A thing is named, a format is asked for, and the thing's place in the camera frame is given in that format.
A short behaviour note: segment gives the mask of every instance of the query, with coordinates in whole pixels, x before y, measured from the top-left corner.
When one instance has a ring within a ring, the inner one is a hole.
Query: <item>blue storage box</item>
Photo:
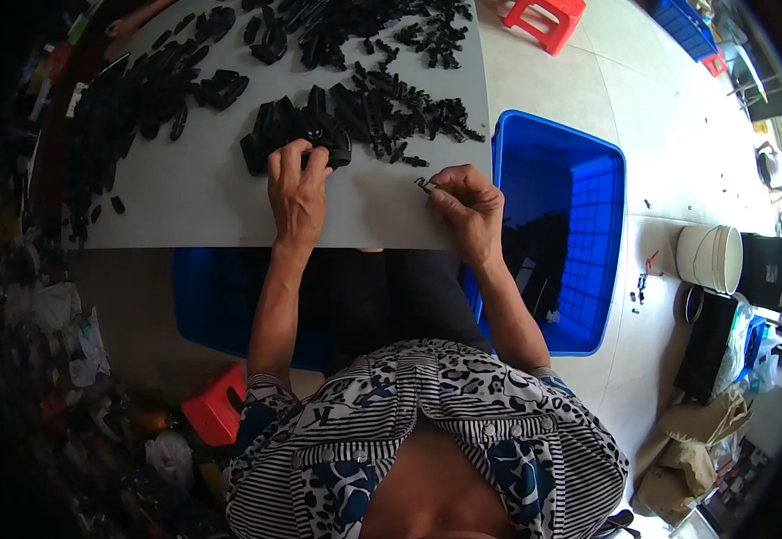
[[[493,183],[505,194],[505,224],[517,227],[552,211],[570,219],[561,318],[540,324],[551,355],[591,355],[601,347],[621,251],[624,179],[624,154],[609,142],[518,110],[499,117]],[[489,339],[468,269],[461,286]]]
[[[649,13],[695,62],[718,53],[705,20],[684,0],[651,0]]]
[[[173,249],[170,272],[181,336],[245,358],[267,270],[268,256],[256,249]],[[330,333],[299,330],[292,367],[319,371],[331,354]]]

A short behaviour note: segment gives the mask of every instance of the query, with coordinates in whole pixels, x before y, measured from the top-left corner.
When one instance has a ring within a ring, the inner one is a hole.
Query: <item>left hand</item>
[[[306,170],[301,155],[310,152]],[[275,245],[307,255],[320,239],[325,223],[325,179],[328,150],[304,139],[292,141],[268,156],[268,199],[275,215]]]

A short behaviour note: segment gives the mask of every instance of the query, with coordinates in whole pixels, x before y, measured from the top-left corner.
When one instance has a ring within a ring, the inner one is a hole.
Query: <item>red object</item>
[[[540,22],[546,25],[546,33],[523,20],[526,9],[535,5],[558,20],[556,22],[541,16]],[[574,33],[574,28],[579,23],[582,10],[585,8],[586,3],[582,0],[517,0],[511,12],[505,17],[504,23],[509,28],[514,26],[523,28],[543,43],[548,53],[556,56],[568,42],[570,35]]]
[[[181,403],[181,412],[190,426],[212,447],[235,443],[241,414],[227,396],[231,387],[239,399],[245,397],[245,371],[238,363],[203,380]]]
[[[720,73],[726,71],[726,60],[723,57],[723,53],[720,52],[720,49],[718,49],[717,54],[712,54],[708,58],[703,58],[700,62],[708,69],[708,72],[712,77],[717,77]]]

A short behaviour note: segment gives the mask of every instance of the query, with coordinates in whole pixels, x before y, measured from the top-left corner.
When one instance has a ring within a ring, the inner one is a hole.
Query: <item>wrist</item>
[[[299,247],[275,240],[271,245],[271,263],[287,268],[300,276],[308,264],[312,247]]]

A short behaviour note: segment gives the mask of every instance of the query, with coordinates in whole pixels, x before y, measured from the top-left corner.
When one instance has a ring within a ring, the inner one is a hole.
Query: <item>patterned blouse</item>
[[[622,499],[628,460],[555,372],[406,340],[359,357],[304,404],[278,379],[250,377],[226,495],[233,531],[355,539],[419,413],[456,438],[520,537],[588,537]]]

